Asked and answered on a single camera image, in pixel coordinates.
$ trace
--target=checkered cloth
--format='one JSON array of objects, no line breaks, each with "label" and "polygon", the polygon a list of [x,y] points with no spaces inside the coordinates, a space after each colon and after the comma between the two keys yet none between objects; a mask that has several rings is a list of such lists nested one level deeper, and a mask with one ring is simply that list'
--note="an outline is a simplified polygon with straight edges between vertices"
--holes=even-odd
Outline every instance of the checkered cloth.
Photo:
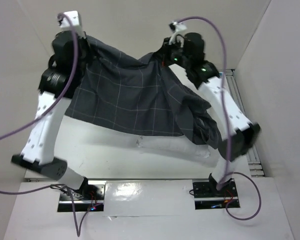
[{"label": "checkered cloth", "polygon": [[207,113],[211,105],[153,53],[135,59],[93,37],[88,41],[97,58],[87,67],[67,116],[128,134],[185,135],[197,145],[218,147],[221,135]]}]

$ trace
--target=dark gray cloth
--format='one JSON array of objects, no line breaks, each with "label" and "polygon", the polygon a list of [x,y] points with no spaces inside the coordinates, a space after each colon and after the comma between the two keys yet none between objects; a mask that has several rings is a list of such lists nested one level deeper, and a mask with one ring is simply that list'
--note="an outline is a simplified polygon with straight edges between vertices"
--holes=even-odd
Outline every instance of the dark gray cloth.
[{"label": "dark gray cloth", "polygon": [[185,135],[197,145],[218,147],[211,105],[184,86],[169,67],[148,53],[135,59],[88,37],[97,58],[87,67],[66,115],[142,136]]}]

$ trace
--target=plaid fabric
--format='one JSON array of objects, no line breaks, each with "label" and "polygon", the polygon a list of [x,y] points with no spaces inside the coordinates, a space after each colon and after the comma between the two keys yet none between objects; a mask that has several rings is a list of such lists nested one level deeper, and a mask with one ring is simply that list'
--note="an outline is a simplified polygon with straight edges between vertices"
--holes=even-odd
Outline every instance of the plaid fabric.
[{"label": "plaid fabric", "polygon": [[87,67],[66,115],[116,131],[142,136],[185,135],[217,148],[211,105],[181,84],[169,67],[148,53],[135,59],[88,37],[97,58]]}]

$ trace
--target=cloth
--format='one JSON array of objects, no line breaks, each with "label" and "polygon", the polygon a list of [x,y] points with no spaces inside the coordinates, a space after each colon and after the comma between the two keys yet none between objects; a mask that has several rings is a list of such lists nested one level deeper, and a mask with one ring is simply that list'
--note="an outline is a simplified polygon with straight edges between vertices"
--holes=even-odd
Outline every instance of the cloth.
[{"label": "cloth", "polygon": [[185,135],[218,147],[221,135],[211,105],[184,86],[154,53],[135,59],[88,36],[97,57],[86,68],[65,115],[142,136]]}]

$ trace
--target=grid line pattern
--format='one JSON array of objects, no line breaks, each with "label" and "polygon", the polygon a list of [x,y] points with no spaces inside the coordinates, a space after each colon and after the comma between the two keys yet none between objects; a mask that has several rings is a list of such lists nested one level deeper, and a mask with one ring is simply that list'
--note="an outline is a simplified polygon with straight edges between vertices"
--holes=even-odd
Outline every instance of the grid line pattern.
[{"label": "grid line pattern", "polygon": [[185,135],[216,148],[221,139],[210,104],[184,86],[153,53],[135,59],[88,36],[96,58],[86,69],[66,115],[143,136]]}]

